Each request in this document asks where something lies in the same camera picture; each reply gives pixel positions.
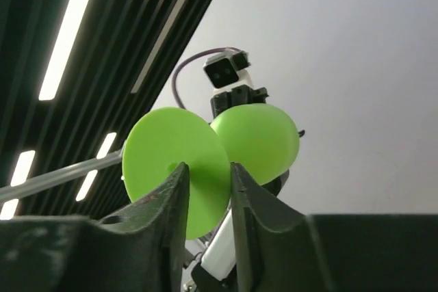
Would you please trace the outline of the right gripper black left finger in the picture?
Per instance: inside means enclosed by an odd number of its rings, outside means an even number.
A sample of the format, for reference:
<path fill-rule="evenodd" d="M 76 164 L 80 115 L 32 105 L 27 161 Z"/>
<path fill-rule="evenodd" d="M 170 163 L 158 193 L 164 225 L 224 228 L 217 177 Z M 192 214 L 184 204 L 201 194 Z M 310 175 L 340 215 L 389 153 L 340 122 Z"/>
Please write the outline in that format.
<path fill-rule="evenodd" d="M 158 187 L 102 220 L 1 223 L 2 291 L 179 291 L 190 194 L 180 163 Z"/>

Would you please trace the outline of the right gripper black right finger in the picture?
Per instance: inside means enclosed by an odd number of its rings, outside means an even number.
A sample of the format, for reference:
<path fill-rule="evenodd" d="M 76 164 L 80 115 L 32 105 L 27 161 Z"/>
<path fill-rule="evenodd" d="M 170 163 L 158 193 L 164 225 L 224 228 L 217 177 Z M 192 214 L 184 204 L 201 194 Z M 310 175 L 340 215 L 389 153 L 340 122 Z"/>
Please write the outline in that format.
<path fill-rule="evenodd" d="M 241 291 L 436 291 L 437 216 L 303 215 L 231 166 Z"/>

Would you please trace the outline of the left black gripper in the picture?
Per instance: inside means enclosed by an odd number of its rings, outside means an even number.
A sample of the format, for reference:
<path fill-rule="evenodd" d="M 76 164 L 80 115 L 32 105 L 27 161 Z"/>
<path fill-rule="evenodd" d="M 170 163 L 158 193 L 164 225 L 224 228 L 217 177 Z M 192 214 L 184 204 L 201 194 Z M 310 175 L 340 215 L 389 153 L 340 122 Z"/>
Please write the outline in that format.
<path fill-rule="evenodd" d="M 267 89 L 252 89 L 247 85 L 237 86 L 230 92 L 220 92 L 210 99 L 213 118 L 224 111 L 239 105 L 266 103 Z"/>

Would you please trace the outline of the green plastic wine glass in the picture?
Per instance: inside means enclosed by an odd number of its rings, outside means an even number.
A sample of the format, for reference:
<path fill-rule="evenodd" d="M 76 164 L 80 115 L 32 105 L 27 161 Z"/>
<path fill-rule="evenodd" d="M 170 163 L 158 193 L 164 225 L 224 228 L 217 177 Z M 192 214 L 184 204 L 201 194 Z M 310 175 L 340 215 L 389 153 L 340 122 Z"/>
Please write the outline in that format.
<path fill-rule="evenodd" d="M 163 107 L 130 130 L 122 155 L 125 189 L 135 202 L 184 162 L 190 171 L 187 239 L 212 231 L 231 197 L 231 163 L 240 163 L 260 185 L 288 171 L 297 158 L 299 132 L 274 105 L 254 103 L 225 110 L 211 123 L 186 109 Z"/>

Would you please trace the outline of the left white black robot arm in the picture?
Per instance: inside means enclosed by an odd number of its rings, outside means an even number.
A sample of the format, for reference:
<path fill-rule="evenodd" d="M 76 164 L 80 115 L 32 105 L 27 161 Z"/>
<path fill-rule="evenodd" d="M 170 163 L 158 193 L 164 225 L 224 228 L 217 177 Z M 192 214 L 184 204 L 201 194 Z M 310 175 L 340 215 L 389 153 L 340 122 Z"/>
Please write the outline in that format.
<path fill-rule="evenodd" d="M 245 104 L 265 103 L 268 98 L 266 88 L 252 89 L 241 85 L 230 90 L 214 92 L 210 100 L 213 117 L 217 117 L 227 109 Z M 194 241 L 202 244 L 203 249 L 193 254 L 190 249 L 185 251 L 187 261 L 183 267 L 181 283 L 182 291 L 198 291 L 199 288 L 192 279 L 192 270 L 200 265 L 202 274 L 206 274 L 208 282 L 217 283 L 220 291 L 236 291 L 235 277 L 235 246 L 233 236 L 233 221 L 231 208 L 228 207 L 224 219 L 210 233 Z"/>

